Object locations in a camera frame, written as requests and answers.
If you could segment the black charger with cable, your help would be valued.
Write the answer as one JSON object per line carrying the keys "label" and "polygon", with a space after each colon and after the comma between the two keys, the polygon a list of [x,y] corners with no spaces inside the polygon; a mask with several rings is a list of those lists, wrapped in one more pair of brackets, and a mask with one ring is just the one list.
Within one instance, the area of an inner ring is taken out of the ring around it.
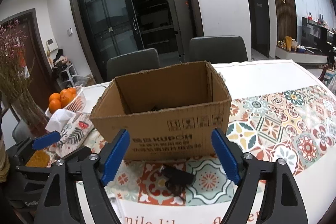
{"label": "black charger with cable", "polygon": [[184,201],[185,198],[182,194],[187,186],[192,186],[195,181],[195,175],[167,164],[161,166],[160,173],[167,178],[165,182],[166,188],[174,196]]}

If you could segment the woven yellow mat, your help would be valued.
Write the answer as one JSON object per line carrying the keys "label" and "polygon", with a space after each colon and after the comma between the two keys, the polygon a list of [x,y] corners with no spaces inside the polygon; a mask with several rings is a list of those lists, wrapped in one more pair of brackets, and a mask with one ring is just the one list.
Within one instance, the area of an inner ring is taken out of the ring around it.
{"label": "woven yellow mat", "polygon": [[27,167],[45,168],[48,166],[50,156],[44,150],[35,151],[29,161],[25,164]]}

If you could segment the floral tissue pouch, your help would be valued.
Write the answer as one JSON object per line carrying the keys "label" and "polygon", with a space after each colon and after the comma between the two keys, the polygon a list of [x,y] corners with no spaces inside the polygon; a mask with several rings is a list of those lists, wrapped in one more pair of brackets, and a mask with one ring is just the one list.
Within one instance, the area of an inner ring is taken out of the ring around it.
{"label": "floral tissue pouch", "polygon": [[64,157],[78,149],[94,129],[90,114],[59,109],[52,114],[46,130],[60,133],[60,140],[48,147],[48,151]]}

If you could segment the white basket of oranges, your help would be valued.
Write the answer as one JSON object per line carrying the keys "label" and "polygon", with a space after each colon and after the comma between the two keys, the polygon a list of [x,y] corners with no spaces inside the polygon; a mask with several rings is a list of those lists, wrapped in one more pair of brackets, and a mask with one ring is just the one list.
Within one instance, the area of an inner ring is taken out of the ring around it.
{"label": "white basket of oranges", "polygon": [[74,88],[63,89],[60,93],[53,93],[49,97],[49,107],[45,114],[51,117],[56,110],[65,109],[72,112],[82,111],[86,105],[84,88],[76,86]]}

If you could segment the white shoe rack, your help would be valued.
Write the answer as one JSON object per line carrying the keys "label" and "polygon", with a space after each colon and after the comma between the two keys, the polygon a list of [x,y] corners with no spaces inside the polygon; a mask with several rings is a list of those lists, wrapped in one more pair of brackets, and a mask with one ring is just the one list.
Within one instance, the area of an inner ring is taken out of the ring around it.
{"label": "white shoe rack", "polygon": [[62,89],[73,88],[76,86],[75,80],[78,77],[73,64],[58,67],[58,84]]}

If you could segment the patterned tablecloth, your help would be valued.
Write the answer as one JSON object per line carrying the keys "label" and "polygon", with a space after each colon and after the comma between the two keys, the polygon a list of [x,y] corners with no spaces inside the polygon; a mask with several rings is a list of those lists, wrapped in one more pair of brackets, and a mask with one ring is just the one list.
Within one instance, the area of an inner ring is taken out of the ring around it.
{"label": "patterned tablecloth", "polygon": [[[255,200],[260,181],[266,183],[257,223],[308,223],[309,215],[289,162],[284,158],[262,161],[245,152],[238,143],[230,141],[230,134],[214,129],[211,143],[220,160],[220,167],[229,181],[237,186],[222,223],[244,223]],[[71,180],[81,180],[88,209],[94,223],[123,223],[122,208],[113,205],[104,186],[117,169],[130,145],[126,130],[120,130],[100,153],[81,147],[50,168],[50,176],[39,200],[35,223],[84,223],[77,190]]]}

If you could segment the vase with dried flowers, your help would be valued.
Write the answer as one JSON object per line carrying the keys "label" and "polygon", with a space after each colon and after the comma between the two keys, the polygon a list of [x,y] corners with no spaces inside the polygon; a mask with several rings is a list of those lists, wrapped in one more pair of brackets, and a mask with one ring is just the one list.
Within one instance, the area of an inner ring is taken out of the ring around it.
{"label": "vase with dried flowers", "polygon": [[30,69],[25,61],[27,36],[18,20],[1,25],[1,92],[17,111],[35,137],[46,134],[47,117],[35,103],[30,91]]}

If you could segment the brown cardboard box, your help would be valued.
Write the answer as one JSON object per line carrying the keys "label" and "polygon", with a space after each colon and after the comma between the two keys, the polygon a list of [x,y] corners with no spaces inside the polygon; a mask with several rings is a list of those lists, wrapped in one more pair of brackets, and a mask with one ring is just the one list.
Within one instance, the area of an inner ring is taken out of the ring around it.
{"label": "brown cardboard box", "polygon": [[212,155],[212,130],[227,129],[230,107],[221,75],[198,61],[114,78],[90,119],[107,142],[129,132],[126,160],[175,160]]}

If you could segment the left grey dining chair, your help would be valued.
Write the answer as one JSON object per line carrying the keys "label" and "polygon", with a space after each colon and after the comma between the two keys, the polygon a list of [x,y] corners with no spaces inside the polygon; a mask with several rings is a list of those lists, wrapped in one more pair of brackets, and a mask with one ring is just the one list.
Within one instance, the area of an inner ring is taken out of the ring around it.
{"label": "left grey dining chair", "polygon": [[107,61],[107,80],[130,73],[160,68],[159,55],[155,48],[135,51],[113,57]]}

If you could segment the grey dining chair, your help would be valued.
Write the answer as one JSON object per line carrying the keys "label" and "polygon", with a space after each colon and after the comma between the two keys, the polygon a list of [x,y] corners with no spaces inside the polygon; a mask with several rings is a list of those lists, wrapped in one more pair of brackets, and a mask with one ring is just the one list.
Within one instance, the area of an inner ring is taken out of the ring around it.
{"label": "grey dining chair", "polygon": [[159,55],[155,48],[135,51],[113,57],[107,61],[107,80],[130,73],[160,68]]}
{"label": "grey dining chair", "polygon": [[189,61],[241,63],[248,61],[248,55],[241,36],[203,36],[190,40]]}

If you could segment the white tv cabinet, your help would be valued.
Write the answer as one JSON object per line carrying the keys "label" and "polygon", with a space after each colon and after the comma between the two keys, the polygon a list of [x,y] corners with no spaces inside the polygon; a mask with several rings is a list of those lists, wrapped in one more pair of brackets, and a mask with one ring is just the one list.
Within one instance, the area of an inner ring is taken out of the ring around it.
{"label": "white tv cabinet", "polygon": [[279,59],[293,60],[298,64],[324,65],[327,63],[327,56],[311,53],[297,53],[276,47],[276,57]]}

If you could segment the black glass sliding door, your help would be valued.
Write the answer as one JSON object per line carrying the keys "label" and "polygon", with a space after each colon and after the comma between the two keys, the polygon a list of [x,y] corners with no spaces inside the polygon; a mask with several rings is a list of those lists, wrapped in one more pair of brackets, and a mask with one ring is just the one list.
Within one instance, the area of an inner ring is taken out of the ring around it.
{"label": "black glass sliding door", "polygon": [[90,50],[101,77],[113,57],[144,49],[132,0],[79,0]]}

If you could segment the right grey dining chair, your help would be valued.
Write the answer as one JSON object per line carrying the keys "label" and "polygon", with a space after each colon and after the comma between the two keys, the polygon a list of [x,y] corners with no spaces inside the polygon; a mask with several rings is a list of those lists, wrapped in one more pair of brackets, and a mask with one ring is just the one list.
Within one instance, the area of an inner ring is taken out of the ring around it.
{"label": "right grey dining chair", "polygon": [[190,40],[189,61],[241,63],[248,61],[248,55],[241,36],[203,36]]}

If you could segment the black television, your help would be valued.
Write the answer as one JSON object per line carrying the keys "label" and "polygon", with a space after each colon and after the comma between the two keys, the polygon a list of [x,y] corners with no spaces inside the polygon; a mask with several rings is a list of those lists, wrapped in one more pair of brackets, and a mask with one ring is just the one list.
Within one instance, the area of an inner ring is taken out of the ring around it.
{"label": "black television", "polygon": [[321,52],[324,55],[335,53],[335,31],[302,17],[301,44],[306,49]]}

